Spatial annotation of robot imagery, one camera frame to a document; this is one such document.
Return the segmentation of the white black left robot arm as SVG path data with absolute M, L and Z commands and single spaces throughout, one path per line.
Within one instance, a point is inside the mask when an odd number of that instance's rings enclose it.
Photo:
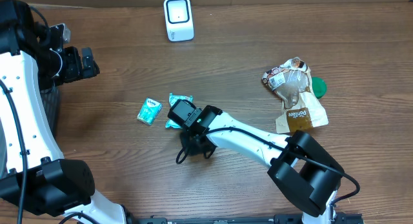
M 19 213 L 80 223 L 133 223 L 124 206 L 96 190 L 89 166 L 66 159 L 47 120 L 42 96 L 59 85 L 98 75 L 91 49 L 70 46 L 64 24 L 34 21 L 36 8 L 1 1 L 1 125 L 6 176 L 1 197 Z

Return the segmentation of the light green wipes pack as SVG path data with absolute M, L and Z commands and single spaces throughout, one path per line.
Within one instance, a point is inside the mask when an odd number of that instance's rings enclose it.
M 173 95 L 173 93 L 170 93 L 169 94 L 170 107 L 173 107 L 174 104 L 180 99 L 193 102 L 193 96 Z M 181 127 L 175 121 L 169 119 L 165 124 L 165 128 L 181 128 Z

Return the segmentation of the teal white small packet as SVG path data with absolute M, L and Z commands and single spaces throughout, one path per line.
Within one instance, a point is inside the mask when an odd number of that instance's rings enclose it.
M 137 115 L 137 120 L 147 125 L 152 125 L 157 115 L 162 109 L 162 104 L 154 99 L 146 98 L 141 110 Z

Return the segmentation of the green round lid container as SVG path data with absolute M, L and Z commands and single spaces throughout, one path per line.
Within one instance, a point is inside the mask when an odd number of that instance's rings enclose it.
M 313 77 L 312 78 L 312 89 L 313 89 L 314 95 L 318 99 L 321 99 L 327 93 L 327 84 L 320 77 Z

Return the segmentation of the white brown snack bag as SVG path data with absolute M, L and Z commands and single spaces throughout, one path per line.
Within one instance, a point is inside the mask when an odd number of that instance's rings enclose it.
M 267 70 L 261 81 L 281 99 L 281 115 L 275 120 L 278 134 L 328 124 L 327 112 L 312 87 L 310 67 L 299 57 Z

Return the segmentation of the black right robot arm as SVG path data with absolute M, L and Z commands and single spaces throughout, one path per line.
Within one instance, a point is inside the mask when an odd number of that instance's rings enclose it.
M 289 136 L 265 132 L 217 107 L 201 109 L 182 99 L 172 106 L 168 118 L 183 129 L 178 164 L 197 154 L 208 159 L 217 148 L 234 150 L 268 169 L 282 194 L 303 211 L 303 223 L 334 222 L 331 202 L 344 170 L 308 133 L 297 130 Z

